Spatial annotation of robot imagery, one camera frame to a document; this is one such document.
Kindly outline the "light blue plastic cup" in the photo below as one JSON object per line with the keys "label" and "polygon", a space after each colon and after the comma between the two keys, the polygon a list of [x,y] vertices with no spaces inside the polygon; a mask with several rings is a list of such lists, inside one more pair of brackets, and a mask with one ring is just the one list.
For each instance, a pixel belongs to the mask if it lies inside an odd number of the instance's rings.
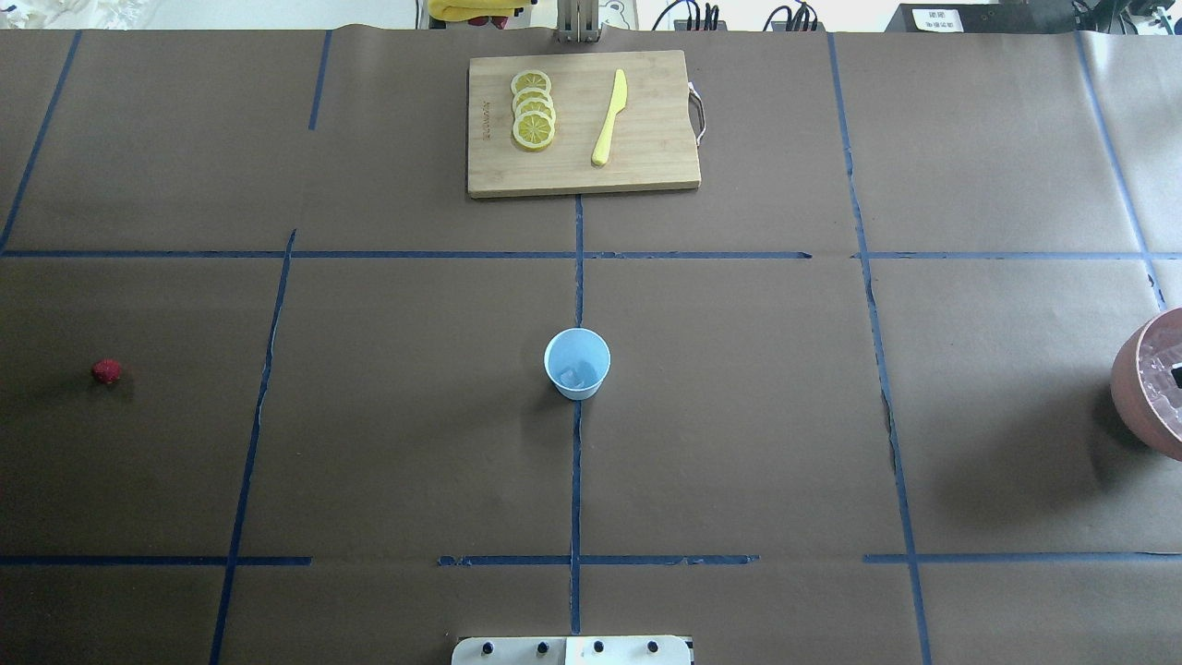
{"label": "light blue plastic cup", "polygon": [[[561,330],[557,335],[550,338],[543,353],[543,366],[548,376],[548,382],[569,400],[586,400],[595,396],[608,378],[611,361],[612,356],[608,341],[595,330],[584,327]],[[578,365],[595,367],[597,382],[590,387],[578,389],[578,391],[561,387],[561,384],[558,384],[559,371]]]}

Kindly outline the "bamboo cutting board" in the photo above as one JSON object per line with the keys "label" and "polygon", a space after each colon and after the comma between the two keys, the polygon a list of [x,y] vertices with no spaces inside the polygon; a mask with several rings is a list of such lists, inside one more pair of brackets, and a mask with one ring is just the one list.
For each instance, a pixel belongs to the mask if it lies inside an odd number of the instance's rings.
{"label": "bamboo cutting board", "polygon": [[[615,71],[629,97],[618,115],[608,164],[591,152],[608,113]],[[543,151],[512,139],[511,80],[522,70],[548,73],[556,138]],[[684,51],[479,56],[468,70],[467,190],[472,198],[580,193],[649,193],[701,185]]]}

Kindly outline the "lemon slice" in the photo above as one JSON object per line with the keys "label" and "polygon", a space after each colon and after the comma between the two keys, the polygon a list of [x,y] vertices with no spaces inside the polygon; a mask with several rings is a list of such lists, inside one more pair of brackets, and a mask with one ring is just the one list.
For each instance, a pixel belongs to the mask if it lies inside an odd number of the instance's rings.
{"label": "lemon slice", "polygon": [[548,94],[550,89],[552,89],[548,73],[541,70],[522,70],[514,74],[511,80],[511,92],[513,94],[519,94],[524,90],[531,89],[537,89]]}
{"label": "lemon slice", "polygon": [[513,97],[513,110],[517,115],[521,113],[521,109],[537,110],[541,107],[553,107],[552,97],[548,94],[548,90],[538,87],[527,87],[518,91]]}
{"label": "lemon slice", "polygon": [[531,97],[527,100],[519,102],[514,107],[514,117],[521,118],[527,115],[543,115],[548,118],[548,122],[556,122],[557,115],[553,106],[553,102],[546,100],[546,98]]}
{"label": "lemon slice", "polygon": [[543,115],[527,115],[514,118],[512,139],[524,151],[543,151],[554,141],[556,122],[548,122]]}

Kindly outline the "yellow cloth bag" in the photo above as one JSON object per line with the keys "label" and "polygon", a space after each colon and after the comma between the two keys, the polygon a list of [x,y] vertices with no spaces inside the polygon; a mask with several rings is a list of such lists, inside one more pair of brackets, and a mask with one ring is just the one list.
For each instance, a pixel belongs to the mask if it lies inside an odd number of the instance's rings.
{"label": "yellow cloth bag", "polygon": [[509,18],[534,5],[535,1],[501,0],[431,0],[428,1],[428,14],[442,22],[465,22],[470,18]]}

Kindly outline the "ice cube in cup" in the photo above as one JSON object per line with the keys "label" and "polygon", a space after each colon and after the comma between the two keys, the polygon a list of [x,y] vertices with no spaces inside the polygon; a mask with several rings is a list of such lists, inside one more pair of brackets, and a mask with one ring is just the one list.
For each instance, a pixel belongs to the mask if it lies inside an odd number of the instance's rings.
{"label": "ice cube in cup", "polygon": [[595,367],[587,365],[561,369],[558,374],[558,384],[561,384],[561,387],[574,389],[574,391],[587,389],[595,382],[597,382]]}

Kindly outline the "aluminium frame post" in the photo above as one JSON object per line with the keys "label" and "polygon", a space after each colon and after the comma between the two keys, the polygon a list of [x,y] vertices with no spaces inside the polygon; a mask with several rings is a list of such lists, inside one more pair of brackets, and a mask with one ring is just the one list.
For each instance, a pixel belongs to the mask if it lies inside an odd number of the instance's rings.
{"label": "aluminium frame post", "polygon": [[599,43],[599,1],[558,0],[556,35],[559,43]]}

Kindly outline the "yellow plastic knife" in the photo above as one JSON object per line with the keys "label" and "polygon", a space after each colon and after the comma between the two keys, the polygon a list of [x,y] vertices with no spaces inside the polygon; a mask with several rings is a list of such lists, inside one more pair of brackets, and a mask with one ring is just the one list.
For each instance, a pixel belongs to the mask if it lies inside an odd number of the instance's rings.
{"label": "yellow plastic knife", "polygon": [[629,97],[629,84],[623,69],[615,71],[611,94],[609,94],[608,111],[602,123],[600,132],[597,136],[595,149],[591,152],[591,164],[604,167],[609,162],[615,139],[615,126],[618,115],[626,107]]}

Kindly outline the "red strawberry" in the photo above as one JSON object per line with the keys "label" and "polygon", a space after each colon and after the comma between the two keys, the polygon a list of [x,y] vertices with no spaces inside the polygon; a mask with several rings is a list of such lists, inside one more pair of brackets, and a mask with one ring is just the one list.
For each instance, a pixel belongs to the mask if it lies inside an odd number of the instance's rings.
{"label": "red strawberry", "polygon": [[95,361],[90,369],[93,382],[100,384],[115,384],[122,379],[123,366],[113,358],[102,358]]}

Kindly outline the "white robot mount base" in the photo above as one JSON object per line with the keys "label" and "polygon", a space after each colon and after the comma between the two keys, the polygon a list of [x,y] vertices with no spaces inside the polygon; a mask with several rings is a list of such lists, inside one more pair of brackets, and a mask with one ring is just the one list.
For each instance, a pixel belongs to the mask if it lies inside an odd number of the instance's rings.
{"label": "white robot mount base", "polygon": [[694,664],[683,635],[479,635],[452,648],[452,664]]}

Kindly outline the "pink bowl with ice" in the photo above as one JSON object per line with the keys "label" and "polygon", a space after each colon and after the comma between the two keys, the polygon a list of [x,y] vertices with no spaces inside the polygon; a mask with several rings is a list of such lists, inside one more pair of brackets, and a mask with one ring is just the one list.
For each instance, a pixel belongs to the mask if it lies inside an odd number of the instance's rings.
{"label": "pink bowl with ice", "polygon": [[1110,386],[1124,425],[1171,459],[1181,459],[1178,322],[1181,309],[1170,308],[1141,325],[1117,353]]}

